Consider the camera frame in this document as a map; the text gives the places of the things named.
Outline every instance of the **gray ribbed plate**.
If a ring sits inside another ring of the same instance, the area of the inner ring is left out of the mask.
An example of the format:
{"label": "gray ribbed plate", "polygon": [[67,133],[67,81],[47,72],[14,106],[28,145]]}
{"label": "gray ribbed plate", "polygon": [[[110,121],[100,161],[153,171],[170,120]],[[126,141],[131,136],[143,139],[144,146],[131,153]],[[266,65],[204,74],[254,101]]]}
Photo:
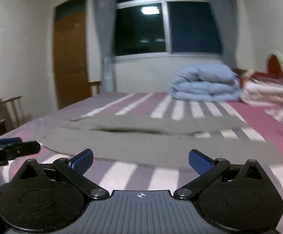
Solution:
{"label": "gray ribbed plate", "polygon": [[[17,233],[9,230],[7,234]],[[203,220],[189,201],[173,199],[169,191],[114,191],[93,201],[84,214],[53,234],[195,233],[223,234]]]}

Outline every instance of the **gray curtain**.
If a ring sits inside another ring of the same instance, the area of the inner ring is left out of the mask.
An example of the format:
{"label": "gray curtain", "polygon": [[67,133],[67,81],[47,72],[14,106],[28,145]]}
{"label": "gray curtain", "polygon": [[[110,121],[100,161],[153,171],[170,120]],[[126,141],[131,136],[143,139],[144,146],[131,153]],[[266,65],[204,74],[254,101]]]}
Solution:
{"label": "gray curtain", "polygon": [[210,0],[210,5],[222,41],[222,60],[231,68],[235,68],[238,40],[237,1]]}
{"label": "gray curtain", "polygon": [[93,0],[95,24],[101,51],[101,91],[116,91],[114,68],[114,31],[117,12],[117,0]]}

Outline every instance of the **window frame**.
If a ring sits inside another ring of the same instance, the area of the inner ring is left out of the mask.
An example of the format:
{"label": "window frame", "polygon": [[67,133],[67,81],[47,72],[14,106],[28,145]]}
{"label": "window frame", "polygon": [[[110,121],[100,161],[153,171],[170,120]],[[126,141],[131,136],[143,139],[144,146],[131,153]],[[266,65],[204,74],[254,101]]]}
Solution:
{"label": "window frame", "polygon": [[221,54],[217,54],[217,53],[190,53],[190,52],[173,53],[172,52],[172,37],[171,37],[171,28],[170,28],[170,20],[169,20],[170,16],[169,16],[168,2],[207,2],[209,3],[209,0],[132,0],[128,2],[118,3],[117,9],[134,7],[138,5],[161,3],[166,52],[120,55],[120,56],[115,56],[115,61],[126,61],[126,60],[147,59],[147,58],[161,58],[161,57],[193,57],[193,58],[209,58],[209,59],[220,58]]}

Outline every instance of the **folded blue quilt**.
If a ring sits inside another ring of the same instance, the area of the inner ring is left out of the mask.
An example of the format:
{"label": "folded blue quilt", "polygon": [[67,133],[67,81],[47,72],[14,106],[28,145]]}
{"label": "folded blue quilt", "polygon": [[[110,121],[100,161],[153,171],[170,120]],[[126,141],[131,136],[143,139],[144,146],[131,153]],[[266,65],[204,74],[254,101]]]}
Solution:
{"label": "folded blue quilt", "polygon": [[236,74],[224,64],[187,67],[177,73],[171,95],[179,100],[230,101],[240,96]]}

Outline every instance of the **transom window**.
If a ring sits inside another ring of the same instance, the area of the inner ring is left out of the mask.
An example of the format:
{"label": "transom window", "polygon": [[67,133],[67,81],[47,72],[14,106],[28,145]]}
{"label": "transom window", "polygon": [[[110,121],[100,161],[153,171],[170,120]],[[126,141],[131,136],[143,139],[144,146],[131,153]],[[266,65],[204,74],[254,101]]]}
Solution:
{"label": "transom window", "polygon": [[209,0],[118,0],[116,56],[221,52]]}

